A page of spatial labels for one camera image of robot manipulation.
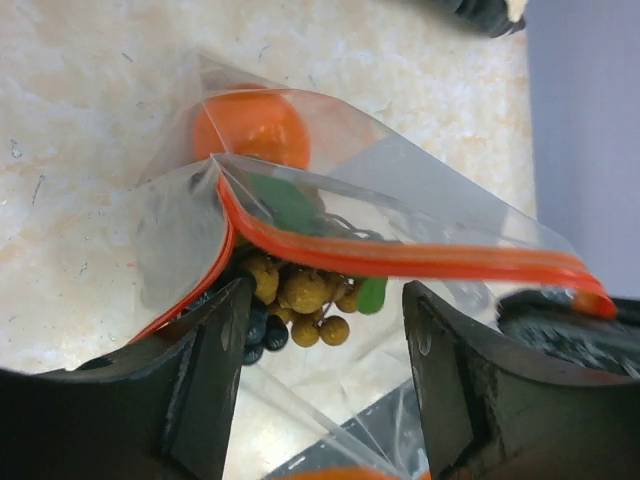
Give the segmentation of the dark grape bunch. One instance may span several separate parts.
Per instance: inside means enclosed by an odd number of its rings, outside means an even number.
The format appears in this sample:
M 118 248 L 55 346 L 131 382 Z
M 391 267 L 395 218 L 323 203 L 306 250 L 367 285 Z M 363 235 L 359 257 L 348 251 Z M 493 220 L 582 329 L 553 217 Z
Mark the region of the dark grape bunch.
M 179 320 L 198 320 L 211 329 L 217 358 L 254 365 L 265 352 L 282 350 L 289 340 L 284 320 L 247 289 L 210 288 L 180 310 Z

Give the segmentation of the orange peach fruit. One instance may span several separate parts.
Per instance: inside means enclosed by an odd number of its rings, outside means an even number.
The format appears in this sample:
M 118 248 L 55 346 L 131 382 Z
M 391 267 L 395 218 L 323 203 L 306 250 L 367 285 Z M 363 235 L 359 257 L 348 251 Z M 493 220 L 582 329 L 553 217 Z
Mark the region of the orange peach fruit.
M 285 480 L 399 480 L 398 476 L 364 467 L 330 468 L 284 476 Z

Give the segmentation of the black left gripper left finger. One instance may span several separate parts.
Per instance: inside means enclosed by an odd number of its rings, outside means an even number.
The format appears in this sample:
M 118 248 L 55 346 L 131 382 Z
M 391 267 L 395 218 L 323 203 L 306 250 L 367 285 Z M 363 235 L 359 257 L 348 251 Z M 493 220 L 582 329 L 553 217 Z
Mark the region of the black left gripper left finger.
M 218 479 L 253 281 L 75 370 L 1 373 L 5 479 Z

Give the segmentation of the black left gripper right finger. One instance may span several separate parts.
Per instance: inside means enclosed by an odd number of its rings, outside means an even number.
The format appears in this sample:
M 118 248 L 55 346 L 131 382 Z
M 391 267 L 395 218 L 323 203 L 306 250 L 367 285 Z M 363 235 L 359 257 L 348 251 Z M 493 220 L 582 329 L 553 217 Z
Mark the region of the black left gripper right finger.
M 435 479 L 635 479 L 639 376 L 533 350 L 420 282 L 405 334 Z

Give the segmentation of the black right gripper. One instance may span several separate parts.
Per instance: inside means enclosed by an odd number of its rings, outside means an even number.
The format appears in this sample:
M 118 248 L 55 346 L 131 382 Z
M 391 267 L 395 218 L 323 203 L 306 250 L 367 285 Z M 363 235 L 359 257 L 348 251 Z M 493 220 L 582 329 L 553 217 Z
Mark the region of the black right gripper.
M 571 309 L 560 295 L 522 290 L 497 305 L 507 337 L 547 356 L 592 370 L 639 376 L 639 301 L 615 298 L 612 320 Z

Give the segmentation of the clear zip bag orange zipper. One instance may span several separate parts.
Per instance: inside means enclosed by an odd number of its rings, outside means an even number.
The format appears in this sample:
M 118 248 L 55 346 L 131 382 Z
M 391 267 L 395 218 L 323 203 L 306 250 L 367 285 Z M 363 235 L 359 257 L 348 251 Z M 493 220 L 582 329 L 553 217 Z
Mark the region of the clear zip bag orange zipper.
M 171 95 L 134 344 L 193 349 L 165 437 L 189 476 L 230 423 L 242 479 L 613 472 L 622 307 L 564 238 L 338 99 L 200 53 Z

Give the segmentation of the orange persimmon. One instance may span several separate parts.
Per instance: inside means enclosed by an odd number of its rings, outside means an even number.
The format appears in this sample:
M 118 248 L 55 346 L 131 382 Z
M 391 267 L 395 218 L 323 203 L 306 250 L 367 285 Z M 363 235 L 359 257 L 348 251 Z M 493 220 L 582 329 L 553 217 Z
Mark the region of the orange persimmon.
M 311 139 L 306 123 L 282 95 L 246 85 L 205 100 L 193 124 L 197 160 L 233 153 L 297 169 L 308 169 Z

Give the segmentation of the brown longan bunch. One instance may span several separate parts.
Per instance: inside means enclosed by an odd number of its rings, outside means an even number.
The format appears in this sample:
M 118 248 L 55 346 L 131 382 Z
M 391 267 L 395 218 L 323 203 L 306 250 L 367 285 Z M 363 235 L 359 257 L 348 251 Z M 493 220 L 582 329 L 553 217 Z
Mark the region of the brown longan bunch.
M 242 212 L 301 235 L 305 246 L 312 238 L 327 235 L 358 240 L 374 236 L 329 210 L 325 200 L 335 194 L 315 185 L 258 174 L 228 177 L 226 182 Z M 270 313 L 284 320 L 289 338 L 302 348 L 318 341 L 339 346 L 348 339 L 348 321 L 340 314 L 329 316 L 329 309 L 375 315 L 386 300 L 386 278 L 360 278 L 341 269 L 321 269 L 308 254 L 301 262 L 293 261 L 262 242 L 246 239 L 241 232 L 236 233 L 232 260 L 237 271 L 253 276 L 254 295 L 265 301 Z

